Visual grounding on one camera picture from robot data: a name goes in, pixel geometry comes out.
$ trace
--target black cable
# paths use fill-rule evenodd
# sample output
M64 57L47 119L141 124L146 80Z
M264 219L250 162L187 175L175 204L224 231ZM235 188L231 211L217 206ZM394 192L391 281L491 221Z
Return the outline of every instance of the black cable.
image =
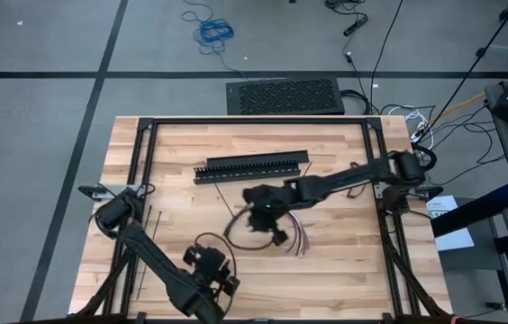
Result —
M364 4L365 2L366 0L325 0L324 5L336 14L356 15L358 19L359 16L368 18L367 14L358 13L356 11L356 7L358 5Z
M232 248L230 247L228 242L226 242L226 240L223 237L221 237L220 235L218 235L216 233L205 232L205 233L202 233L202 234L198 235L194 239L194 244L197 244L198 243L198 239L200 239L201 237L204 237L204 236L211 236L211 237L217 238L217 239L219 239L220 241L222 241L224 243L224 245L230 251L230 255L232 257L232 265L233 265L233 268L234 268L234 277L238 277L238 267L236 266L236 256L234 255L234 252L232 251ZM233 301L234 301L234 295L231 295L230 296L230 301L228 302L228 306L226 306L226 310L224 311L224 316L226 316L226 314L228 314L228 311L230 311L230 307L232 306L232 302Z
M101 186L102 189L106 190L108 193L110 193L114 198L116 198L116 193L113 193L112 190L108 189L107 186L101 184L101 183L98 183L98 186Z
M495 312L495 311L498 311L498 310L489 310L489 311L481 312L481 313L474 314L474 315L463 316L463 318L465 318L465 319L472 319L472 318L474 318L474 317L478 317L478 316L482 316L482 315L490 314L490 313L493 313L493 312Z
M155 186L154 184L147 183L147 184L145 184L145 185L146 185L147 187L149 187L149 186L150 186L150 187L152 187L152 190L150 190L150 191L148 191L148 192L146 192L146 193L143 193L143 194L140 196L140 198L144 198L144 197L146 197L147 195L149 195L149 194L153 194L153 193L156 191L156 186Z
M360 90L362 90L362 96L357 96L357 98L359 98L362 101L364 101L364 104L367 105L367 109L364 110L364 114L367 114L367 113L371 114L373 108L374 108L374 110L376 111L377 114L382 114L378 110L378 108L376 108L371 102L368 101L367 96L366 96L366 91L364 91L364 86L362 85L362 79L360 78L360 76L358 76L358 70L356 69L356 66L354 65L354 61L351 58L349 59L349 63L352 66L352 68L354 68L354 71L356 72L357 79L358 79L358 84L360 85Z
M232 219L230 220L230 222L228 223L228 225L226 225L226 228L224 229L224 237L228 240L228 243L230 243L230 245L233 247L233 248L237 248L237 249L241 249L241 250L244 250L244 251L260 251L260 250L263 250L265 248L268 248L269 246L272 245L272 239L262 245L262 246L259 246L259 247L242 247L242 246L239 246L238 244L232 242L232 240L230 239L230 232L232 230L232 227L234 227L234 224L236 223L236 221L238 220L238 218L243 214L243 212L239 212L237 215L234 215L234 213L232 212L232 209L230 208L230 205L226 202L226 199L224 198L224 195L222 194L222 192L220 191L220 188L218 187L218 184L214 182L214 186L216 187L216 190L218 191L218 194L220 195L220 198L222 198L222 201L224 202L224 204L226 205L226 208L228 208L228 212L230 212L230 215L232 216Z
M423 213L423 212L418 212L418 211L413 211L413 210L409 210L409 212L413 213L413 214L416 214L416 215L421 215L421 216L424 216L426 217L427 219L429 220L432 220L432 217L430 217L429 215Z
M308 170L310 170L310 166L312 165L312 161L310 161L310 163L308 164L308 166L306 167L306 170L304 170L304 173L302 174L302 176L306 176L306 172L308 172Z
M270 239L270 241L268 243L261 245L259 247L243 247L243 246L239 246L238 244L232 242L232 240L230 239L230 232L231 232L232 228L234 227L234 224L236 223L236 221L242 214L243 214L243 212L240 212L236 216L232 216L232 219L230 220L230 222L228 223L228 225L226 225L226 228L224 229L224 237L228 240L228 243L230 243L230 245L233 248L237 248L237 249L244 250L244 251L260 251L260 250L270 247L273 243L272 239Z
M459 173L458 175L454 176L454 177L453 177L453 178L451 178L450 180L448 180L448 181L446 181L446 182L443 182L443 183L435 184L435 183L433 183L430 179L428 180L428 182L429 182L430 184L432 184L432 185L437 185L437 186L447 185L447 184L451 183L452 181L454 181L454 180L458 179L459 177L463 176L464 174L466 174L466 173L468 173L468 172L470 172L470 171L472 171L472 170L474 170L474 169L476 169L476 168L479 168L479 167L485 166L485 165L490 164L490 163L494 163L494 162L500 161L500 160L502 160L502 159L504 159L504 158L505 158L505 155L502 155L502 156L497 157L497 158L495 158L495 159L492 159L492 160L490 160L490 161L486 161L486 162L483 162L483 163L481 163L481 164L479 164L479 165L472 166L471 168L469 168L469 169L467 169L467 170L465 170L465 171L463 171L463 172Z
M296 223L296 220L294 219L294 217L292 215L290 215L290 220L292 221L292 226L294 226L294 240L292 241L292 245L290 245L290 247L286 250L287 254L290 251L292 251L292 249L296 245L296 242L298 242L298 231L299 231L298 224Z
M357 98L357 99L360 99L364 102L364 112L362 113L363 115L370 115L372 113L371 111L371 104L370 104L370 101L368 100L368 98L361 94L360 92L356 91L356 90L352 90L352 89L346 89L346 90L341 90L340 91L340 96L342 98L344 97L348 97L348 98Z
M438 143L434 144L434 146L432 147L432 150L436 149L442 142L444 142L444 140L446 140L456 129L460 128L460 127L463 127L464 124L466 124L467 122L471 121L480 111L482 111L483 109L485 109L485 106L481 107L480 109L478 109L477 111L475 111L474 113L470 114L470 116L465 119L463 122L461 122L460 124L450 124L450 125L446 125L446 124L442 124L437 130L434 130L433 133L434 133L434 136L436 136L439 132L447 129L448 127L454 127L452 130L450 130L450 132L448 133L448 135L446 135L442 140L440 140ZM421 143L423 141L425 141L427 139L421 139L418 141L418 143Z
M374 70L372 70L372 77L370 78L370 102L373 104L374 100L372 99L372 94L374 93L374 75L376 74L376 69L378 68L378 64L380 63L380 59L382 58L382 54L384 53L384 47L386 46L386 41L388 41L388 36L390 36L390 32L392 28L395 26L396 18L398 17L398 13L400 12L400 8L402 7L402 3L404 0L400 0L398 4L398 8L396 8L395 17L392 19L390 23L390 27L386 32L386 36L384 37L384 41L382 42L382 48L380 49L380 53L378 54L378 59L376 60L376 64L374 65Z
M354 168L354 167L359 167L358 163L356 163L356 162L350 162L350 168ZM366 185L367 185L367 184L363 184L363 185L362 185L362 189L360 189L360 192L359 192L359 193L357 193L357 194L352 194L352 189L353 189L354 187L351 187L351 188L348 190L348 193L346 193L346 198L356 199L356 198L360 197L360 195L361 195L362 193L364 193L364 189L366 189Z
M466 123L466 124L463 125L463 127L464 127L465 130L470 131L470 132L474 132L474 133L496 131L496 128L492 128L490 130L487 130L487 129L483 128L483 127L479 127L479 125L481 125L481 124L491 124L491 123L494 123L494 121L476 121L476 122ZM468 126L479 127L482 130L471 130L471 129L468 128Z
M478 62L480 61L480 59L485 55L485 53L488 51L488 49L490 48L490 45L492 45L492 43L494 42L494 39L496 38L496 36L498 36L498 34L500 33L500 31L503 29L503 27L506 25L506 23L508 23L508 16L504 18L504 20L500 23L500 26L498 26L498 29L496 29L496 31L494 32L494 35L492 35L492 38L488 41L488 43L486 44L486 47L484 47L484 53L483 55L479 55L474 63L472 64L472 66L470 67L470 69L468 70L468 72L464 75L464 77L462 78L462 80L460 81L460 84L458 84L456 90L454 90L454 93L450 96L450 99L446 102L446 104L444 105L444 107L442 108L442 110L440 110L440 112L438 113L438 116L436 117L436 119L432 122L432 124L430 125L430 127L428 129L426 129L424 131L424 133L421 135L420 137L420 140L422 140L424 138L424 136L426 136L426 134L428 134L430 132L430 130L432 129L432 127L434 127L434 124L436 124L436 122L440 119L440 117L442 116L442 114L446 111L446 109L448 108L449 104L452 102L452 100L454 99L454 97L458 94L458 91L460 90L460 88L462 87L462 85L464 85L464 83L466 82L466 80L468 79L468 76L470 76L470 73L472 73L472 71L474 70L475 66L478 64Z
M412 147L414 150L418 150L424 153L425 157L428 156L431 158L431 161L428 164L424 164L422 166L422 168L424 168L424 171L430 171L436 166L436 162L438 161L438 159L436 158L436 154L434 154L434 152L417 143L413 143Z

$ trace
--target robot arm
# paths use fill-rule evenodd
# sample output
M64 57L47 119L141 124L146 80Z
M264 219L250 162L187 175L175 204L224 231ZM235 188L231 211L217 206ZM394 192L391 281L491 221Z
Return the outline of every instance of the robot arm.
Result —
M142 213L141 198L130 188L102 206L95 215L98 228L109 238L118 239L126 246L115 268L92 297L87 306L75 316L92 316L118 278L126 264L140 257L150 270L166 285L172 305L186 316L196 315L204 324L219 324L225 315L215 302L220 293L233 296L240 281L230 275L229 261L219 250L195 243L184 254L184 261L195 267L192 274L177 268L164 252L146 235L134 215ZM113 229L125 220L132 221L122 230ZM217 290L211 288L217 282Z
M394 161L395 172L390 168ZM410 152L391 152L388 157L373 160L364 166L350 168L327 176L307 175L284 181L284 185L259 185L244 189L242 197L249 204L249 225L254 231L274 234L279 245L287 240L277 228L277 219L288 211L313 207L329 195L368 182L383 182L388 187L381 193L387 210L399 206L406 193L424 182L425 169Z

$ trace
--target metal bracket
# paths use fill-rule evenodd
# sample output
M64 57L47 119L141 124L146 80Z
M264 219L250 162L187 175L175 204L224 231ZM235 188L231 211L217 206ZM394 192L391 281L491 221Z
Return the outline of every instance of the metal bracket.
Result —
M376 196L376 198L382 199L382 192L389 186L390 184L386 183L374 184L374 195Z
M146 322L146 313L143 311L140 311L138 313L138 316L136 317L135 324L144 324Z
M382 313L382 323L392 324L392 315L390 313Z
M145 193L145 184L124 184L124 185L105 185L105 188L97 186L80 185L77 189L86 197L95 202L100 202L103 199L112 199L114 195L120 194L126 188L132 189L136 193Z
M382 121L379 117L367 117L366 122L377 131L382 131Z
M153 118L138 119L138 131L146 130L154 122Z

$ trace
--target butcher block tabletop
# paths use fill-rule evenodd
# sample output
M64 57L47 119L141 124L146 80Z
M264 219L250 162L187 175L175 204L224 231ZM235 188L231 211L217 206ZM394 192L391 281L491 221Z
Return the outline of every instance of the butcher block tabletop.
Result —
M126 184L139 118L116 118L102 184ZM384 116L381 120L387 150L410 149L404 118ZM147 146L148 136L145 136L137 184L141 181ZM156 186L156 191L148 195L142 226L178 267L190 270L182 261L186 248L193 245L200 233L222 235L232 217L224 201L236 213L245 205L241 197L244 188L281 185L284 180L268 178L219 183L216 188L215 184L196 185L194 168L204 167L207 158L295 150L308 151L310 163L300 164L307 175L325 176L349 168L350 162L367 163L359 125L160 124L150 174L150 183ZM358 193L359 188L355 188L353 194ZM103 203L96 203L95 209ZM410 205L414 211L427 213L424 202L411 200ZM240 287L227 319L376 320L381 319L383 312L393 312L370 184L357 198L348 198L346 192L334 193L312 209L295 211L295 216L308 234L310 248L305 255L286 253L295 236L287 217L278 221L290 237L282 246L273 245L260 251L233 250ZM413 213L406 213L402 219L414 274L439 306L451 312L430 221ZM387 218L387 223L392 232L391 217ZM246 247L263 245L269 241L269 236L250 232L246 217L239 220L231 232L231 239ZM228 249L215 238L200 238L200 244L216 247L230 257ZM102 284L110 269L113 249L114 241L90 222L68 312L79 311ZM405 282L397 269L396 273L403 309L409 313ZM121 295L118 284L114 312L118 311ZM227 296L222 295L223 309L227 303ZM135 318L140 311L146 312L148 319L186 318L170 304L164 284L142 261L138 263L129 317Z

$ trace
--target wire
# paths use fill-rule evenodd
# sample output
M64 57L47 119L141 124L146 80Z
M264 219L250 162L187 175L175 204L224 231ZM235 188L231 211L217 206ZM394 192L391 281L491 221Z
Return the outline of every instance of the wire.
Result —
M297 256L300 254L304 255L306 251L310 249L310 240L308 239L308 235L304 230L302 222L298 220L298 218L291 211L289 211L287 215L290 217L290 219L295 225L295 242L296 239L298 239L298 249L296 250L295 254ZM295 243L293 243L293 245L286 251L286 253L290 252L290 250L292 250L294 245Z
M472 318L474 318L474 317L478 317L478 316L482 316L482 315L490 314L490 313L493 313L493 312L495 312L495 311L498 311L498 310L489 310L489 311L481 312L481 313L474 314L474 315L463 316L463 318L465 318L465 319L472 319Z
M352 90L352 89L346 89L346 90L342 90L340 91L340 96L341 97L349 97L349 98L357 98L357 99L360 99L364 102L364 112L362 113L363 115L370 115L372 113L370 107L372 107L372 104L368 101L368 98L361 94L360 92L356 91L356 90Z
M434 109L436 108L436 104L432 104L432 105L425 105L425 106L413 106L413 105L404 105L404 104L397 104L397 103L389 103L387 105L385 105L384 107L382 107L382 110L380 111L380 114L383 114L384 111L390 107L399 107L399 108L403 108L403 109L408 109L408 110L418 110L418 109Z
M501 22L500 26L498 26L498 29L496 29L496 31L494 32L494 35L492 35L491 39L488 41L488 43L486 44L486 47L485 47L485 50L484 52L486 53L488 51L488 48L490 48L490 45L492 45L492 43L494 42L494 39L496 38L496 36L498 36L498 34L500 33L500 31L503 29L503 27L506 25L506 23L508 23L508 16L504 18L504 20ZM436 118L434 119L434 121L431 123L431 126L428 130L426 130L420 137L420 140L422 140L424 138L424 136L432 129L432 127L434 127L434 124L438 121L438 119L444 114L444 112L446 111L446 109L448 108L449 104L452 102L452 100L454 99L454 97L458 94L458 91L460 90L460 88L462 87L462 85L464 85L464 83L466 82L466 80L468 79L468 76L470 76L470 73L472 73L472 71L474 70L474 67L478 64L478 62L480 61L480 59L484 56L483 55L478 55L478 57L475 59L474 63L472 64L472 66L470 67L470 69L468 70L468 72L464 75L464 77L462 78L462 80L460 81L460 84L458 84L456 90L454 90L454 93L450 96L450 99L446 102L446 104L444 104L444 107L440 110L440 112L438 113L438 116L436 116Z
M98 183L98 186L102 187L102 189L106 190L108 193L110 193L114 198L116 198L116 193L113 193L112 190L108 189L107 186L101 184L101 183Z
M350 168L354 168L354 167L359 167L358 163L356 163L356 162L350 162ZM358 198L362 193L364 193L364 189L366 189L366 185L367 184L363 184L362 188L360 189L360 192L357 193L357 194L351 194L352 193L352 189L354 188L354 187L351 187L348 190L348 193L346 193L346 197L350 198L350 199L356 199L356 198Z
M466 100L464 103L459 103L459 104L455 105L454 107L449 108L446 112L444 112L442 114L442 117L446 116L449 113L453 113L453 112L455 112L456 110L458 110L458 109L460 109L462 107L466 107L469 104L475 102L476 100L478 100L478 99L480 99L480 98L482 98L484 96L485 96L485 93L477 94L477 95L473 96L472 98ZM434 121L438 120L438 118L431 118L431 117L429 117L429 120L430 120L430 122L434 122Z
M356 7L364 4L365 2L366 0L325 0L324 5L336 14L356 15L356 19L358 19L360 16L368 18L367 14L356 12Z
M194 31L193 39L200 46L198 51L202 55L217 55L222 65L232 72L238 73L244 79L250 81L244 73L238 69L229 67L224 61L222 54L226 51L226 41L234 37L234 29L230 24L223 18L213 19L214 11L208 4L200 4L190 2L188 0L182 0L188 5L202 6L210 12L208 18L200 19L198 14L194 10L184 11L181 15L183 21L192 23L199 23L198 28Z
M421 215L421 216L424 216L426 217L427 219L431 220L432 217L430 217L429 215L423 213L423 212L419 212L419 211L413 211L413 210L409 210L409 212L413 213L413 214L416 214L416 215Z
M222 198L222 201L224 202L224 204L226 205L226 208L228 208L228 212L230 212L230 215L232 217L235 217L234 216L234 213L232 212L232 209L230 208L230 205L226 202L226 199L224 199L224 195L222 194L222 192L220 191L220 188L218 187L218 184L214 181L214 186L216 187L216 190L218 191L218 194L220 195L220 198Z
M202 234L198 235L194 239L194 244L197 244L198 243L198 239L200 239L201 237L204 237L204 236L211 236L211 237L217 238L217 239L219 239L220 241L222 241L224 243L224 245L230 251L230 255L232 257L232 266L234 267L234 277L238 277L238 267L236 266L236 256L234 255L234 251L232 251L232 248L230 247L228 242L226 242L226 240L223 237L221 237L220 235L218 235L216 233L205 232L205 233L202 233ZM230 311L230 307L232 307L232 302L233 301L234 301L234 294L232 294L230 296L230 301L228 302L228 306L226 306L226 310L224 311L224 316L226 316L226 314L228 314L228 311Z
M143 193L140 198L144 198L146 197L147 195L149 194L153 194L155 191L156 191L156 186L154 184L151 184L151 183L147 183L147 184L143 184L143 185L146 185L146 187L152 187L152 190L150 191L147 191L146 193ZM138 190L136 190L136 194L138 194L138 191L140 190L140 188L142 188L142 185L138 187Z
M492 160L490 160L490 161L483 162L483 163L481 163L481 164L479 164L479 165L477 165L477 166L472 166L471 168L469 168L469 169L467 169L467 170L465 170L465 171L463 171L463 172L459 173L458 175L454 176L454 177L453 177L453 178L451 178L450 180L445 181L445 182L443 182L443 183L435 184L435 183L433 183L430 179L429 179L429 181L428 181L428 182L429 182L430 184L432 184L432 185L437 185L437 186L447 185L447 184L451 183L452 181L454 181L454 180L458 179L459 177L463 176L464 174L466 174L466 173L468 173L468 172L470 172L470 171L472 171L472 170L474 170L474 169L476 169L476 168L479 168L479 167L485 166L485 165L490 164L490 163L498 162L498 161L503 160L503 159L505 159L505 155L502 155L502 156L497 157L497 158L495 158L495 159L492 159Z
M434 107L436 107L436 106L435 105L434 106L424 106L423 108L431 108L431 113L432 113L432 110L434 110ZM396 111L398 109L410 109L410 110L413 110L412 112L410 112L406 116L404 116L404 118L407 121L409 121L411 119L420 118L421 123L418 125L417 130L420 129L420 128L424 129L426 127L426 125L428 124L428 120L426 119L426 117L424 117L424 115L417 108L415 108L413 106L397 105L396 107L392 108L390 110L390 112L388 112L388 116L390 116L392 114L392 112L394 112L394 111ZM427 149L432 149L433 146L434 146L434 133L432 133L432 130L431 130L431 144L430 144L430 146Z
M384 53L384 47L386 46L386 41L388 41L388 36L390 36L390 32L392 28L395 26L396 18L398 17L398 13L400 13L400 8L402 8L402 3L404 0L400 0L398 7L396 8L395 17L392 19L390 23L390 27L388 27L388 31L386 32L386 36L384 37L384 41L382 42L382 48L380 49L380 53L378 54L378 59L376 60L376 64L374 65L374 70L372 70L372 77L370 78L370 102L373 104L374 100L372 99L372 94L374 93L374 75L376 74L376 69L378 68L378 64L380 63L380 59L382 58L382 54Z
M308 164L308 166L306 167L306 170L304 170L304 173L302 174L302 176L306 176L306 173L308 172L308 170L310 170L311 165L312 165L312 161L310 161L310 164Z
M360 99L362 99L362 101L364 101L364 103L367 104L367 109L364 111L364 114L367 114L367 113L371 114L373 108L377 114L381 114L381 112L378 110L378 108L376 108L372 103L370 103L368 101L368 99L366 97L366 91L364 91L364 86L362 86L362 79L360 79L360 76L358 76L358 70L356 69L356 66L354 65L354 61L352 59L350 60L350 64L351 64L352 68L354 68L354 71L356 72L358 84L360 85L360 90L362 90L362 97L360 97Z
M244 250L244 251L260 251L260 250L263 250L265 248L268 248L272 245L272 243L274 243L272 241L272 239L270 239L270 241L264 245L261 245L259 247L242 247L242 246L239 246L238 244L235 244L234 242L232 242L232 240L230 239L230 232L232 230L232 227L234 227L234 224L236 223L236 221L240 218L240 216L242 216L245 212L249 211L249 206L246 206L244 207L241 211L239 211L236 216L233 216L232 219L230 220L230 222L228 223L228 225L226 225L226 228L224 229L224 237L228 240L228 243L230 243L230 245L233 247L233 248L237 248L237 249L240 249L240 250Z

